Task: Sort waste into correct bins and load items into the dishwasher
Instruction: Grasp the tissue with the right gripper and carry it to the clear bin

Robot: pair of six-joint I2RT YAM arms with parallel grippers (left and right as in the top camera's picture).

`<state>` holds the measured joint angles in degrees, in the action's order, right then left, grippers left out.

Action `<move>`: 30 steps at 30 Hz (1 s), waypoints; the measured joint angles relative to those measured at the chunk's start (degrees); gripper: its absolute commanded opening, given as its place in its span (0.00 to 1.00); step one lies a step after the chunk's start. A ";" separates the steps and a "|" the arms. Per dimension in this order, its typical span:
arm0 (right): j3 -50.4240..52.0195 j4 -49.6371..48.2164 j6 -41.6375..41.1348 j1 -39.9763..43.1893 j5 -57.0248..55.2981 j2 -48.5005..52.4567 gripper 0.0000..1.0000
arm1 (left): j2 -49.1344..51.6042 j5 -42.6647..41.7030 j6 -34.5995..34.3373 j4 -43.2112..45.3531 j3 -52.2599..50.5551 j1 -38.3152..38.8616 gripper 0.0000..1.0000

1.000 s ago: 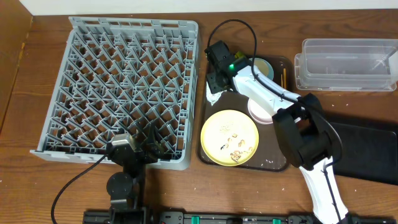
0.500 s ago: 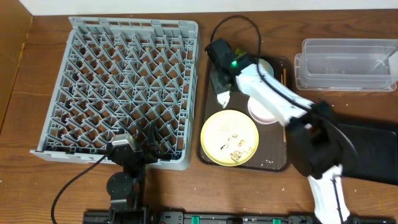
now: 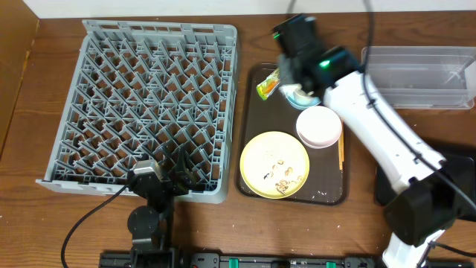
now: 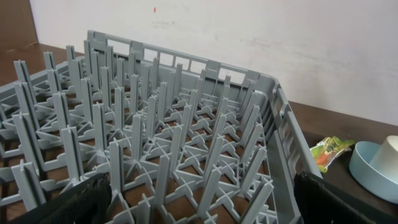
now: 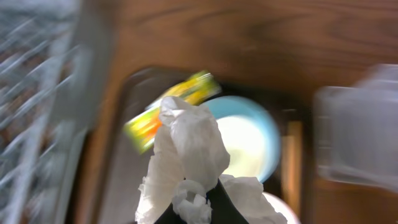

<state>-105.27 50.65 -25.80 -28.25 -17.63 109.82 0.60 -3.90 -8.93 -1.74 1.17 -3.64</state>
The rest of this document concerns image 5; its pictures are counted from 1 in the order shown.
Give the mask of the yellow green snack wrapper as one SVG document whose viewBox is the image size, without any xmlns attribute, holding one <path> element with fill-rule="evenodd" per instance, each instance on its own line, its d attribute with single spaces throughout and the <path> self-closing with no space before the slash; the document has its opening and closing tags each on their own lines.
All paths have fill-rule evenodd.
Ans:
<svg viewBox="0 0 398 224">
<path fill-rule="evenodd" d="M 155 134 L 162 125 L 159 120 L 159 106 L 163 98 L 177 96 L 191 105 L 199 105 L 219 93 L 221 93 L 221 86 L 211 73 L 207 71 L 195 73 L 187 80 L 167 89 L 146 106 L 141 114 L 125 123 L 124 132 L 136 147 L 137 152 L 143 154 L 152 147 Z"/>
</svg>

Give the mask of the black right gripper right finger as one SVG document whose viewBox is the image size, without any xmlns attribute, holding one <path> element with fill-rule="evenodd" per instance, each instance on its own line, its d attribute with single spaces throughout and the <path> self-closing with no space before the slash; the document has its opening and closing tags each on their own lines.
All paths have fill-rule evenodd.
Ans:
<svg viewBox="0 0 398 224">
<path fill-rule="evenodd" d="M 212 208 L 211 224 L 248 224 L 233 205 L 220 179 L 216 187 L 206 193 L 206 198 Z"/>
</svg>

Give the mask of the white paper napkin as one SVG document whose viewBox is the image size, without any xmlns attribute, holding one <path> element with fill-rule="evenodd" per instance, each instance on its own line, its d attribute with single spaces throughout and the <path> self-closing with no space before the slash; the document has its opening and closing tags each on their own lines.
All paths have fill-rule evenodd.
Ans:
<svg viewBox="0 0 398 224">
<path fill-rule="evenodd" d="M 263 196 L 257 178 L 223 173 L 230 155 L 207 106 L 168 96 L 160 103 L 159 118 L 162 125 L 154 138 L 154 155 L 139 186 L 137 223 L 154 223 L 170 204 L 186 223 L 211 223 L 206 193 L 218 179 L 248 223 L 287 223 Z"/>
</svg>

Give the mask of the pale pink bowl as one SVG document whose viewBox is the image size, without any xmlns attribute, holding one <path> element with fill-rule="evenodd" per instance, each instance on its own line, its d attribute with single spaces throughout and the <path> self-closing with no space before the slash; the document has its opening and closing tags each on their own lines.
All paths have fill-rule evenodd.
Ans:
<svg viewBox="0 0 398 224">
<path fill-rule="evenodd" d="M 287 224 L 301 224 L 293 210 L 280 198 L 267 192 L 262 193 L 274 210 L 281 213 L 287 220 Z"/>
</svg>

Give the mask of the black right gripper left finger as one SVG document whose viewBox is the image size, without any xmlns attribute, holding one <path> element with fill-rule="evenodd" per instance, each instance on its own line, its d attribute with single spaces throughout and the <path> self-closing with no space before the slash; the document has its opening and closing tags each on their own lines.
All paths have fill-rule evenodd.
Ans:
<svg viewBox="0 0 398 224">
<path fill-rule="evenodd" d="M 154 224 L 187 224 L 180 218 L 173 210 L 173 205 L 170 204 L 165 212 L 154 222 Z"/>
</svg>

